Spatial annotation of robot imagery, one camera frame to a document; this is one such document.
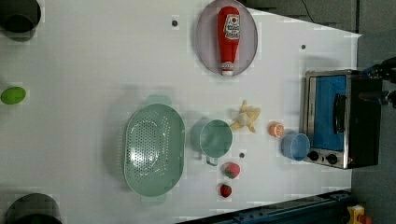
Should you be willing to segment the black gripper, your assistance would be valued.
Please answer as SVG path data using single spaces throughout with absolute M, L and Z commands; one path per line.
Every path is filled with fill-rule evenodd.
M 375 64 L 361 72 L 363 77 L 386 80 L 396 83 L 396 58 L 390 58 L 381 64 Z

